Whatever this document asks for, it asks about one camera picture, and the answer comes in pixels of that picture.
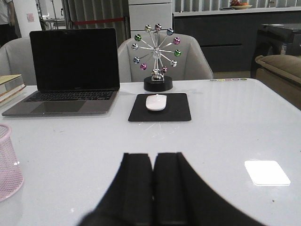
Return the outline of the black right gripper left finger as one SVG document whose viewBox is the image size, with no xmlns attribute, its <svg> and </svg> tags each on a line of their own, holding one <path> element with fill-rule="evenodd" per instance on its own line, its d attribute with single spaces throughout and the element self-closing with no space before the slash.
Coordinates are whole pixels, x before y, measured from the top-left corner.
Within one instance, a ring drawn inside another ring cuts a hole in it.
<svg viewBox="0 0 301 226">
<path fill-rule="evenodd" d="M 150 226 L 152 166 L 145 153 L 124 153 L 120 167 L 96 208 L 81 226 Z"/>
</svg>

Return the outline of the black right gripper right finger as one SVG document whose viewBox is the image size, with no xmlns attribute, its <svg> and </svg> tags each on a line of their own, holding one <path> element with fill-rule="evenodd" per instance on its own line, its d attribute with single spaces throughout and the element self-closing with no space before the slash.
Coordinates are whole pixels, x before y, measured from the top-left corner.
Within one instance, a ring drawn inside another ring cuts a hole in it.
<svg viewBox="0 0 301 226">
<path fill-rule="evenodd" d="M 182 153 L 160 153 L 154 166 L 157 226 L 260 226 L 217 194 Z"/>
</svg>

